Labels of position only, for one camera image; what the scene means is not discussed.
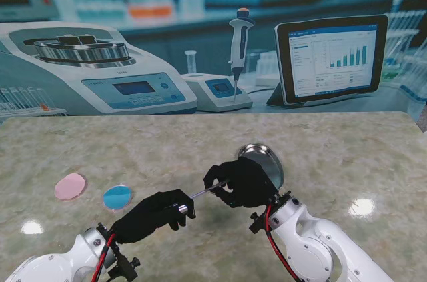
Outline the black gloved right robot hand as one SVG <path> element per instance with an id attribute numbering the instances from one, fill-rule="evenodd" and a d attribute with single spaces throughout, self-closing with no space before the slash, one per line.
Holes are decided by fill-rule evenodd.
<path id="1" fill-rule="evenodd" d="M 268 205 L 271 198 L 278 194 L 262 167 L 246 157 L 212 166 L 203 182 L 209 188 L 214 181 L 227 182 L 228 190 L 216 187 L 211 191 L 231 208 Z"/>

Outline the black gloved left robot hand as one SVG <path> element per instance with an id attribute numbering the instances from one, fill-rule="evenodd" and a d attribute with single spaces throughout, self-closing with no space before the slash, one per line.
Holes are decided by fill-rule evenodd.
<path id="1" fill-rule="evenodd" d="M 136 243 L 164 225 L 177 231 L 186 226 L 188 218 L 195 218 L 193 199 L 180 189 L 157 192 L 117 220 L 111 233 L 119 244 Z"/>

